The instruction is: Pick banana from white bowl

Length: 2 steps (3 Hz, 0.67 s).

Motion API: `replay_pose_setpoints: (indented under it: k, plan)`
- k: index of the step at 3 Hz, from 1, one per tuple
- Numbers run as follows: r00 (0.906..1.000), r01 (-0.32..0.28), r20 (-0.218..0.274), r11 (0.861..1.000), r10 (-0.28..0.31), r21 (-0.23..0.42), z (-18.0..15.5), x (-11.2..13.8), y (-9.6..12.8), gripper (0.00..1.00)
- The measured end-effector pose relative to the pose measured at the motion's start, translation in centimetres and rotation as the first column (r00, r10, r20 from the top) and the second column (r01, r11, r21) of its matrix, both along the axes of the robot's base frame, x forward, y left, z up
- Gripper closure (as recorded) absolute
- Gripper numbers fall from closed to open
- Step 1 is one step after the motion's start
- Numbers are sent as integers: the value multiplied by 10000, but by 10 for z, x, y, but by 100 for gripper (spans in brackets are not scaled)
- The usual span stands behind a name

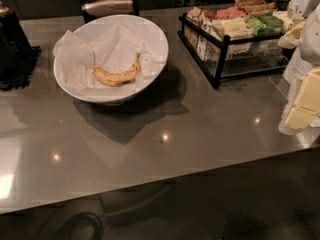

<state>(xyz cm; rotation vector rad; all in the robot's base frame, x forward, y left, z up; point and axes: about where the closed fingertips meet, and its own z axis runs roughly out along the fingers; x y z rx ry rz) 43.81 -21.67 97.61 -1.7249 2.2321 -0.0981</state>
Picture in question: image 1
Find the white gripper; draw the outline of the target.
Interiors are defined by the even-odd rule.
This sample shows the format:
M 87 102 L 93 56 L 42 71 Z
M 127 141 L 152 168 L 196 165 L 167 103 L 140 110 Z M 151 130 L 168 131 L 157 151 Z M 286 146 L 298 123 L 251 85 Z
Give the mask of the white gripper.
M 277 44 L 295 49 L 283 73 L 286 81 L 293 82 L 278 125 L 281 133 L 295 135 L 320 113 L 320 4 L 304 24 L 293 27 Z

